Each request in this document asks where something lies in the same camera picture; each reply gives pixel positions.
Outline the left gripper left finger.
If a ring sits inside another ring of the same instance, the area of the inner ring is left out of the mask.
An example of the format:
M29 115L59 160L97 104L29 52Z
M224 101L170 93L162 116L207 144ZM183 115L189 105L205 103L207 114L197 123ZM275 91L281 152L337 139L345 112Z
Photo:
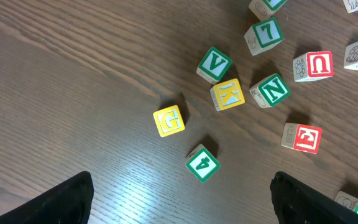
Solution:
M0 216L0 224L87 224L94 187L83 171Z

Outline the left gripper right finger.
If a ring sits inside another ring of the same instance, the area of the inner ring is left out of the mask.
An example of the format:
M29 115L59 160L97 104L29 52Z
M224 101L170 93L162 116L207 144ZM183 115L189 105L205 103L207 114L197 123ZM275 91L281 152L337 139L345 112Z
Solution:
M283 171L270 183L272 203L280 224L358 223L358 214Z

